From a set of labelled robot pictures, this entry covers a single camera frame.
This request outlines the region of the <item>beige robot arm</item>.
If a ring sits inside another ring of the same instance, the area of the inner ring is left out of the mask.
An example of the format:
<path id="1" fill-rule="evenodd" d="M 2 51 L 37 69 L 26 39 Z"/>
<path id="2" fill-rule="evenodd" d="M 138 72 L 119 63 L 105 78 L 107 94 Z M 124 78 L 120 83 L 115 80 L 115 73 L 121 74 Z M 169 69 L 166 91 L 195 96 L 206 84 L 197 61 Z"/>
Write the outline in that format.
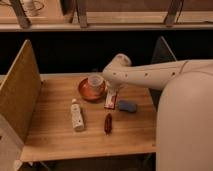
<path id="1" fill-rule="evenodd" d="M 213 59 L 132 66 L 116 55 L 103 70 L 112 89 L 162 92 L 157 109 L 156 171 L 213 171 Z"/>

